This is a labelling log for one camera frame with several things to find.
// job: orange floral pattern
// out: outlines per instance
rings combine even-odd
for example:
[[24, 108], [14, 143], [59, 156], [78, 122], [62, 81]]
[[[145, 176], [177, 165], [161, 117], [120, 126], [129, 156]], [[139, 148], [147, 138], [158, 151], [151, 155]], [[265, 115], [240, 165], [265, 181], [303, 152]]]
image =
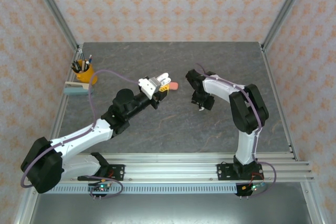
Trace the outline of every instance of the orange floral pattern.
[[[78, 43], [167, 40], [262, 42], [284, 1], [56, 0]], [[139, 29], [130, 32], [130, 27]]]
[[336, 0], [297, 0], [267, 52], [302, 159], [312, 161], [336, 223]]
[[14, 222], [20, 164], [34, 140], [50, 134], [71, 56], [43, 0], [0, 1], [1, 223]]

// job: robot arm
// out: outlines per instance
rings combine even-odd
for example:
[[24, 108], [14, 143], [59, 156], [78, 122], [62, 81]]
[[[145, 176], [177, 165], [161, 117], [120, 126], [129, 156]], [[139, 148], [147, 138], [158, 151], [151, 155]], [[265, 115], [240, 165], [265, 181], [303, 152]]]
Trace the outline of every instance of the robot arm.
[[238, 179], [243, 179], [244, 177], [250, 179], [251, 170], [258, 167], [253, 159], [253, 147], [255, 138], [257, 140], [259, 138], [260, 130], [258, 130], [258, 122], [251, 107], [238, 87], [249, 95], [257, 110], [262, 126], [265, 125], [265, 121], [269, 117], [265, 103], [258, 88], [253, 84], [248, 86], [234, 83], [228, 84], [219, 81], [221, 78], [213, 72], [208, 72], [205, 75], [210, 78], [203, 76], [194, 69], [186, 75], [188, 82], [195, 90], [192, 96], [192, 103], [197, 104], [200, 110], [211, 110], [215, 102], [212, 94], [230, 103], [233, 121], [239, 130], [238, 149], [234, 157], [233, 169]]
[[[27, 174], [28, 179], [39, 193], [49, 191], [61, 179], [82, 175], [106, 177], [109, 164], [99, 153], [92, 153], [86, 157], [78, 157], [76, 154], [121, 134], [130, 126], [129, 119], [149, 105], [157, 109], [160, 101], [167, 95], [167, 91], [161, 92], [159, 89], [170, 82], [168, 76], [168, 73], [164, 73], [156, 78], [140, 79], [140, 93], [137, 95], [134, 95], [130, 89], [120, 90], [108, 111], [97, 119], [94, 127], [93, 124], [90, 124], [74, 133], [51, 141], [44, 137], [39, 138], [29, 150], [21, 165], [21, 170], [24, 172], [40, 153], [57, 145], [38, 160]], [[64, 143], [64, 141], [81, 134], [83, 136]]]

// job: floor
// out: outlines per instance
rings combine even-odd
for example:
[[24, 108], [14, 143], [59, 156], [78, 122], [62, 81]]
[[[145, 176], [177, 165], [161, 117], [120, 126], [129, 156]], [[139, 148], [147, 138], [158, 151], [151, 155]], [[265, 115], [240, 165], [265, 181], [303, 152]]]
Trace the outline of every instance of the floor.
[[[85, 56], [92, 55], [94, 69], [112, 69], [130, 79], [153, 77], [168, 72], [179, 83], [157, 110], [148, 107], [130, 121], [116, 138], [85, 152], [100, 153], [195, 153], [235, 152], [238, 130], [230, 106], [215, 98], [211, 111], [198, 111], [191, 104], [193, 89], [187, 72], [201, 63], [224, 79], [239, 84], [256, 84], [270, 117], [260, 134], [259, 152], [287, 152], [288, 142], [271, 88], [259, 44], [256, 42], [111, 42], [85, 43]], [[99, 115], [105, 113], [116, 93], [138, 87], [110, 74], [101, 74], [94, 85], [93, 102]], [[88, 97], [69, 97], [60, 136], [92, 122]]]
[[122, 194], [93, 201], [89, 195], [38, 196], [31, 224], [310, 224], [299, 183], [276, 183], [267, 194]]

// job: patterned wallpaper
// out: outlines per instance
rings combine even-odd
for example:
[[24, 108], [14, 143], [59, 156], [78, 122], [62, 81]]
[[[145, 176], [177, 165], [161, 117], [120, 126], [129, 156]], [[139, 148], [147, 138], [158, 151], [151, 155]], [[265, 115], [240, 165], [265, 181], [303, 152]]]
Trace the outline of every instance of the patterned wallpaper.
[[260, 41], [285, 0], [56, 0], [78, 43]]
[[295, 146], [336, 223], [336, 0], [297, 0], [267, 53]]
[[50, 134], [72, 49], [43, 0], [0, 0], [0, 216], [13, 223], [21, 162]]

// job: pen holder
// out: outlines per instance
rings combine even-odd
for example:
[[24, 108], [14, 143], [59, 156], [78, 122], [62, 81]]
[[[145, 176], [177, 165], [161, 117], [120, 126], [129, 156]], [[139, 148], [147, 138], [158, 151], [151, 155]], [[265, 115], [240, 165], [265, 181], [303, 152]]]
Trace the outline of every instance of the pen holder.
[[[82, 60], [78, 60], [78, 63], [80, 66], [82, 66]], [[75, 75], [76, 75], [76, 78], [77, 80], [79, 80], [80, 82], [83, 82], [83, 83], [89, 83], [90, 82], [90, 79], [92, 77], [92, 75], [95, 73], [95, 71], [93, 70], [93, 66], [92, 64], [89, 64], [89, 69], [86, 70], [85, 72], [83, 73], [76, 73], [74, 72]], [[92, 80], [92, 85], [94, 85], [98, 80], [98, 77], [95, 76]]]

